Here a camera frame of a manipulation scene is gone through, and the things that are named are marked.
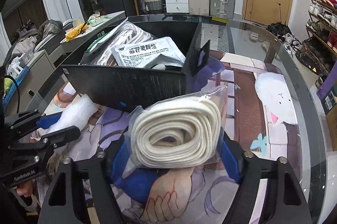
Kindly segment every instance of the wicker basket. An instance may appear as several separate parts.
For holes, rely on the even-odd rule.
[[[162,10],[165,0],[144,0],[146,11]]]

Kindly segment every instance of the white rope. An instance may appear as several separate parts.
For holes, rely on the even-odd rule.
[[[215,155],[220,111],[210,99],[184,97],[141,113],[131,131],[132,154],[151,168],[188,168]],[[165,141],[171,137],[175,142]]]

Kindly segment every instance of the anime print tablecloth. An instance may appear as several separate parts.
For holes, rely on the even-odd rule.
[[[213,75],[203,89],[228,83],[225,132],[261,158],[288,158],[300,180],[301,143],[292,98],[280,70],[270,64],[230,53],[212,52],[226,69]],[[63,111],[80,96],[70,83],[61,88],[45,113]],[[119,139],[128,125],[128,113],[99,107],[79,141],[55,153],[49,172],[55,173],[61,158],[90,158]],[[33,137],[39,138],[39,129]],[[222,163],[176,170],[137,169],[129,160],[122,177],[112,187],[118,205],[130,223],[222,223],[238,185]],[[48,177],[37,181],[36,195],[43,202]],[[261,181],[251,223],[258,223],[267,181]],[[86,187],[92,204],[90,187]]]

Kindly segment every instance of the anime character hand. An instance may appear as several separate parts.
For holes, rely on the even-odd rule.
[[[169,170],[152,185],[140,220],[146,223],[170,221],[185,212],[192,190],[195,168]]]

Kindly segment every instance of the red shoe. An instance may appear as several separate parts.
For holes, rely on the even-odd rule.
[[[331,32],[330,36],[329,36],[329,39],[328,39],[328,42],[327,42],[327,45],[330,48],[333,48],[336,44],[336,40],[337,40],[337,36]]]
[[[336,42],[336,40],[335,40],[335,45],[334,45],[332,50],[334,50],[334,52],[337,53],[337,42]]]
[[[336,0],[326,0],[326,3],[331,5],[331,7],[334,8],[334,4],[337,4],[337,1]]]

